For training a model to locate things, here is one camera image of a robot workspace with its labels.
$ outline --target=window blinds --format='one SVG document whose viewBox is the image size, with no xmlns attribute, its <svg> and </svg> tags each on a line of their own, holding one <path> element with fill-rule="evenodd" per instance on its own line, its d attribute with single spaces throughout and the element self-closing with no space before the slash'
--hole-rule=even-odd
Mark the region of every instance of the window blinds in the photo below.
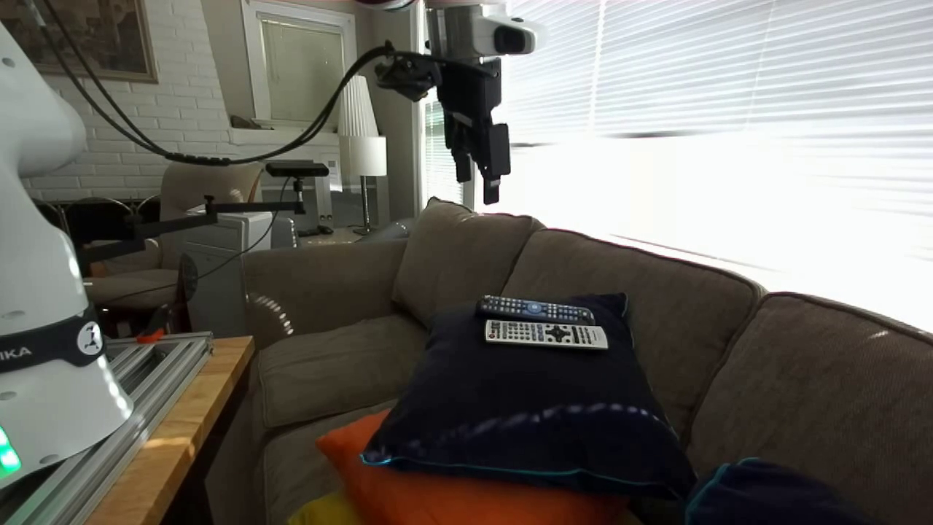
<svg viewBox="0 0 933 525">
<path fill-rule="evenodd" d="M 933 328 L 933 2 L 509 5 L 506 208 Z"/>
</svg>

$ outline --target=couch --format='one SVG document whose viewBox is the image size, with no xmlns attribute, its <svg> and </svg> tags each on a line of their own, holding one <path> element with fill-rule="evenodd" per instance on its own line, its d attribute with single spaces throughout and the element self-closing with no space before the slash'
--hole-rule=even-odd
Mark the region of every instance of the couch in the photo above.
<svg viewBox="0 0 933 525">
<path fill-rule="evenodd" d="M 933 516 L 933 339 L 885 316 L 448 202 L 402 241 L 251 255 L 243 282 L 259 352 L 229 435 L 239 449 L 220 463 L 249 486 L 213 494 L 220 521 L 287 521 L 332 494 L 316 438 L 388 409 L 434 319 L 485 293 L 624 293 L 636 357 L 697 475 L 755 454 L 869 520 Z"/>
</svg>

